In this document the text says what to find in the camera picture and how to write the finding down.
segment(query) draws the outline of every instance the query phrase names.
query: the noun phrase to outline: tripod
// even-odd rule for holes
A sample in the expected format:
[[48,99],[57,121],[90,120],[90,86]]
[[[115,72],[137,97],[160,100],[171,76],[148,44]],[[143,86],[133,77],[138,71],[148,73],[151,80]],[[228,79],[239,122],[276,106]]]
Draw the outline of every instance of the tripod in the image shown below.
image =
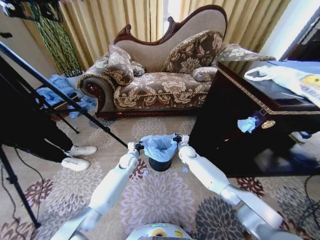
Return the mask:
[[34,224],[34,227],[36,229],[38,229],[41,224],[38,222],[38,220],[36,219],[34,213],[32,212],[31,210],[31,207],[26,199],[26,196],[23,192],[23,190],[21,189],[20,185],[19,185],[19,182],[18,182],[18,177],[15,175],[15,172],[14,170],[12,169],[11,165],[10,165],[10,162],[8,161],[8,158],[5,154],[5,151],[3,150],[2,148],[2,143],[1,143],[1,146],[0,146],[0,158],[1,158],[1,162],[6,170],[6,172],[8,173],[8,178],[7,180],[9,180],[9,182],[11,184],[14,185],[15,187],[15,190],[17,191],[19,197],[21,198],[22,202],[23,202],[23,205],[26,209],[26,211],[28,212],[33,224]]
[[[0,42],[0,50],[6,54],[9,58],[11,58],[14,62],[16,62],[20,67],[25,69],[28,73],[30,73],[32,76],[34,76],[36,79],[38,79],[41,83],[43,83],[45,86],[47,86],[49,89],[51,89],[54,93],[56,93],[59,97],[61,97],[63,100],[65,100],[69,105],[73,106],[74,109],[68,109],[64,110],[64,112],[80,112],[83,114],[85,117],[87,117],[89,120],[91,120],[93,123],[95,123],[98,127],[100,127],[104,132],[112,136],[114,139],[116,139],[119,143],[121,143],[123,146],[127,147],[127,144],[124,143],[120,138],[118,138],[116,135],[114,135],[110,128],[107,126],[104,126],[102,123],[100,123],[97,119],[95,119],[93,116],[91,116],[87,109],[84,107],[79,106],[74,100],[72,100],[69,96],[61,92],[59,89],[57,89],[51,82],[49,82],[43,75],[41,75],[38,71],[36,71],[32,66],[30,66],[27,62],[25,62],[21,57],[19,57],[17,54],[15,54],[11,49],[9,49],[6,45],[4,45],[2,42]],[[3,58],[0,58],[0,63],[5,62]],[[25,99],[28,103],[30,103],[32,109],[36,112],[42,112],[42,107],[43,105],[48,107],[48,110],[45,111],[45,113],[54,113],[58,117],[60,117],[69,127],[71,127],[76,133],[79,133],[75,128],[73,128],[63,117],[60,116],[60,113],[62,111],[54,111],[52,107],[44,100],[42,96],[40,96],[16,71],[12,69],[11,66],[7,67],[7,69],[11,70],[11,75],[10,72],[0,72],[1,78],[3,79],[9,79],[9,81],[6,80],[6,82],[11,85],[11,87],[23,98]],[[31,95],[34,98],[38,98],[40,105],[36,107],[34,99],[30,99],[26,95],[26,89],[30,91]],[[18,178],[15,175],[2,147],[0,149],[0,158],[3,163],[4,168],[6,169],[9,178],[8,180],[10,181],[11,184],[14,184],[14,187],[16,191],[18,192],[25,209],[27,210],[30,218],[32,219],[34,226],[36,228],[40,227],[40,223],[37,221],[35,218],[35,215],[33,214],[29,203],[24,195],[24,192],[22,191],[19,183],[18,183]]]

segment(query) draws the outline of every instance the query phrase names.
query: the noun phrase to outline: floral upholstery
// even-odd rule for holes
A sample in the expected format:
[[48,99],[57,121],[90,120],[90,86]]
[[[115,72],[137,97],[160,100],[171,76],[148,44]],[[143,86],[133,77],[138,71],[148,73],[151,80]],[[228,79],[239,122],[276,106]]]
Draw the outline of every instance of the floral upholstery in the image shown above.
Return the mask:
[[276,60],[273,56],[264,56],[256,52],[249,51],[245,48],[242,48],[238,44],[226,44],[222,47],[215,61],[212,62],[211,66],[215,67],[218,64],[218,61],[271,61]]
[[106,73],[122,86],[129,85],[134,79],[134,72],[130,64],[130,55],[118,46],[110,45],[109,62]]
[[162,72],[192,73],[199,67],[208,67],[223,42],[217,30],[206,30],[179,43],[166,59]]
[[213,66],[199,67],[193,70],[192,77],[199,82],[208,82],[215,78],[217,71]]
[[133,76],[134,77],[141,77],[146,72],[146,68],[136,61],[130,61],[132,70],[133,70]]
[[200,107],[211,82],[199,82],[190,74],[152,72],[134,77],[128,86],[118,86],[114,103],[118,110]]
[[112,87],[113,91],[116,90],[118,86],[116,80],[113,77],[110,77],[106,72],[106,68],[109,64],[109,55],[104,55],[99,58],[77,81],[76,88],[79,89],[82,87],[82,84],[85,79],[88,78],[97,78],[107,81]]

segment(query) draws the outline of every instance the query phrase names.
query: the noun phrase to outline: trash can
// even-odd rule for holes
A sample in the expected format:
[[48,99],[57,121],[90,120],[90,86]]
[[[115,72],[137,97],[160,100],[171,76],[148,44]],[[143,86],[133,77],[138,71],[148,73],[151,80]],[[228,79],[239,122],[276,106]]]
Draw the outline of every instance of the trash can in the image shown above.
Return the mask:
[[173,140],[172,135],[144,136],[141,141],[144,146],[144,153],[149,157],[149,164],[152,169],[158,172],[168,170],[172,163],[178,144]]

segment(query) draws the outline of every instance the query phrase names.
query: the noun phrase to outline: carved wooden trim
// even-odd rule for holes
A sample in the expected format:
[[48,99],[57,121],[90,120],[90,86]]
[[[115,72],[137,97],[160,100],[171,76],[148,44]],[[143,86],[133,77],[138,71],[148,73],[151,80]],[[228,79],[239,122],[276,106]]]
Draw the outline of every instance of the carved wooden trim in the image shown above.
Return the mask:
[[95,115],[102,119],[133,118],[133,117],[163,117],[163,116],[186,116],[198,115],[201,107],[188,110],[168,110],[168,111],[108,111],[96,112]]
[[106,103],[105,91],[98,84],[95,83],[88,83],[85,86],[85,88],[88,91],[88,93],[98,98],[97,113],[100,112]]
[[149,42],[149,41],[141,41],[141,40],[137,39],[136,37],[132,36],[132,34],[130,32],[131,25],[128,24],[118,33],[118,35],[115,37],[115,39],[113,41],[113,44],[116,44],[117,42],[123,41],[123,40],[130,40],[130,41],[133,41],[133,42],[136,42],[139,44],[143,44],[143,45],[150,45],[150,46],[160,45],[160,44],[166,42],[168,39],[170,39],[192,17],[194,17],[195,15],[197,15],[198,13],[200,13],[204,10],[218,10],[224,15],[224,20],[225,20],[224,35],[226,35],[228,19],[227,19],[227,14],[226,14],[225,10],[221,6],[218,6],[218,5],[206,5],[206,6],[199,7],[198,9],[196,9],[195,11],[190,13],[182,22],[175,22],[174,19],[170,16],[168,18],[169,27],[168,27],[167,31],[165,32],[163,37],[157,41]]

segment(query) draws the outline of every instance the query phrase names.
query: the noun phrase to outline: white bag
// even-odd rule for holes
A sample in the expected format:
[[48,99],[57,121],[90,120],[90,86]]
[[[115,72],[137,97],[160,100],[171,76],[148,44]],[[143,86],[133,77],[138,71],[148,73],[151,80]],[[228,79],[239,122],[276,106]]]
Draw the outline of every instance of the white bag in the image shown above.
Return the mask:
[[[249,74],[259,72],[260,76]],[[260,66],[247,71],[244,77],[251,81],[273,80],[276,84],[306,97],[320,108],[320,75],[286,66]]]

